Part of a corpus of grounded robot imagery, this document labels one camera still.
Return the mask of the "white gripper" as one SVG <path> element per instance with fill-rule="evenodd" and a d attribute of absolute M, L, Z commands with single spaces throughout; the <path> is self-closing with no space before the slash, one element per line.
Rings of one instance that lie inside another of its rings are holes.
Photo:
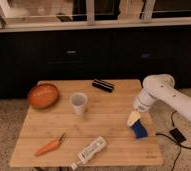
<path fill-rule="evenodd" d="M 134 98 L 133 107 L 137 111 L 132 111 L 127 120 L 127 125 L 131 127 L 140 118 L 139 112 L 147 112 L 154 104 L 155 98 L 150 95 L 146 90 L 141 90 L 140 93 Z"/>

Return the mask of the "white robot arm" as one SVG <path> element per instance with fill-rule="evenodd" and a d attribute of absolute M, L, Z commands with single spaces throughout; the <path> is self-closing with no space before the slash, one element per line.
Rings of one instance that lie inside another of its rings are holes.
<path fill-rule="evenodd" d="M 141 91 L 133 100 L 133 111 L 127 125 L 133 126 L 141 118 L 140 114 L 147 112 L 157 100 L 168 104 L 191 122 L 191 97 L 177 91 L 174 86 L 175 80 L 170 74 L 145 77 Z"/>

